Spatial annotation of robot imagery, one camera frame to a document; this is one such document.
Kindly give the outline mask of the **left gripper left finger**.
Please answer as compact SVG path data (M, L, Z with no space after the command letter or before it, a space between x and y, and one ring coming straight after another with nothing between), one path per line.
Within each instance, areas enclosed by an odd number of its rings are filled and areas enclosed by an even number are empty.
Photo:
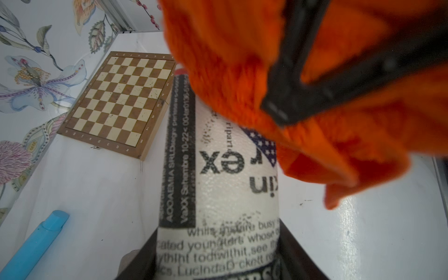
M156 229L130 263L118 273L116 280L154 280L156 278L157 236Z

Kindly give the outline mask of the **orange fluffy cloth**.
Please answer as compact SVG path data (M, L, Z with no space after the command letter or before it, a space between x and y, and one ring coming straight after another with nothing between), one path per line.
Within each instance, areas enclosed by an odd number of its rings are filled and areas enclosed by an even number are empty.
M194 93L332 210L448 156L446 1L161 1Z

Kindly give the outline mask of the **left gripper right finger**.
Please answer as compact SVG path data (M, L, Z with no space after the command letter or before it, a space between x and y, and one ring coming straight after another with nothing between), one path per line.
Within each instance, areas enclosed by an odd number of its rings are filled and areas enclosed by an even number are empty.
M329 280L280 220L278 255L281 280Z

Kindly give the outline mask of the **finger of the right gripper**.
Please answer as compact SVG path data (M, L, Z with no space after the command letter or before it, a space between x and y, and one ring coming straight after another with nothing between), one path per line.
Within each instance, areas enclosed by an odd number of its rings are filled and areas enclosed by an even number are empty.
M383 48L365 58L350 61L297 91L298 119L360 98L393 80L448 60L447 28L431 28Z
M329 1L288 1L280 52L268 73L267 94L261 108L279 126L299 121L296 94L303 88L302 69L319 31Z

